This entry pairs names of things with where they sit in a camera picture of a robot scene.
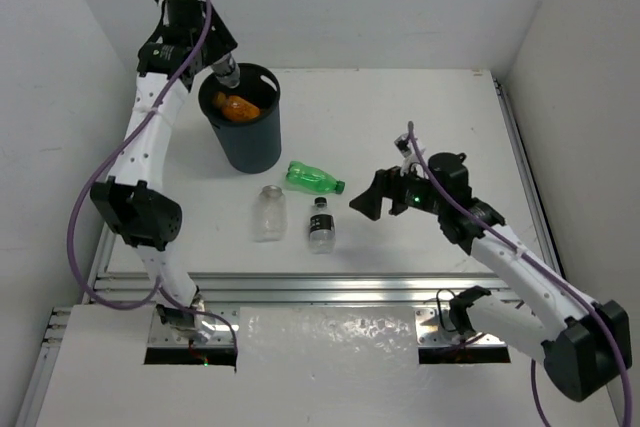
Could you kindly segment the small black-label clear bottle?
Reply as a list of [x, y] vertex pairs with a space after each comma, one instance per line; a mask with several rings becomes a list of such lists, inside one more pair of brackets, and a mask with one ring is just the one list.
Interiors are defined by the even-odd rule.
[[315, 254], [329, 254], [334, 250], [335, 222], [324, 197], [314, 199], [309, 220], [308, 240], [309, 246]]

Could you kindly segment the clear Pepsi-label bottle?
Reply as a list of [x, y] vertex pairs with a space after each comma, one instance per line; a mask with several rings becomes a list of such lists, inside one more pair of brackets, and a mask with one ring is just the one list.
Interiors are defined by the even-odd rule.
[[235, 89], [240, 85], [240, 67], [231, 53], [215, 61], [211, 69], [216, 80], [224, 87]]

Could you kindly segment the clear wide-mouth plastic jar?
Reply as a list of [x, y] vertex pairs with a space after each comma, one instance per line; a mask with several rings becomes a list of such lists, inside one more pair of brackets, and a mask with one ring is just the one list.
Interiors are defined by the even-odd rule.
[[287, 231], [286, 197], [276, 185], [264, 186], [254, 204], [253, 234], [257, 242], [275, 242]]

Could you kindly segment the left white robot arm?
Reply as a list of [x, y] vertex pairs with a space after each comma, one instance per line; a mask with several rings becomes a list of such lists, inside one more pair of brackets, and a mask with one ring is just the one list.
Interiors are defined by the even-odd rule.
[[206, 314], [196, 283], [177, 259], [180, 205], [163, 193], [165, 159], [195, 76], [212, 68], [223, 86], [240, 84], [237, 44], [206, 0], [156, 0], [161, 18], [138, 52], [136, 100], [126, 146], [90, 198], [109, 229], [139, 257], [159, 295], [156, 311], [176, 338], [204, 345], [219, 319]]

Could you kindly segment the orange juice bottle patterned label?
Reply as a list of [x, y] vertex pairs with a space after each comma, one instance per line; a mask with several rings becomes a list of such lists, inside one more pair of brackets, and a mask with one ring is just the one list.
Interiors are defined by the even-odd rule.
[[260, 117], [261, 110], [253, 103], [237, 96], [216, 92], [212, 105], [230, 122], [245, 123]]

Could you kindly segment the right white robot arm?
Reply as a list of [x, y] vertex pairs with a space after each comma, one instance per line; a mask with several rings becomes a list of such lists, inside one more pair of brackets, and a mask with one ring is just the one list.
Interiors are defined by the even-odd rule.
[[398, 216], [414, 208], [436, 216], [447, 240], [494, 272], [527, 305], [525, 312], [474, 286], [449, 302], [455, 330], [498, 337], [542, 365], [555, 387], [581, 402], [615, 378], [630, 385], [629, 316], [615, 301], [600, 303], [566, 283], [520, 241], [505, 218], [472, 194], [463, 153], [437, 153], [426, 177], [414, 160], [378, 170], [350, 207], [372, 221], [384, 200]]

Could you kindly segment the green plastic bottle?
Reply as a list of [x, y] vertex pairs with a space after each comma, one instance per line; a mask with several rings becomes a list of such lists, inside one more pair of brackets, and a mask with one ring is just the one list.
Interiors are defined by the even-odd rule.
[[292, 161], [289, 164], [285, 179], [292, 185], [318, 194], [342, 194], [345, 189], [344, 181], [334, 178], [322, 169], [299, 161]]

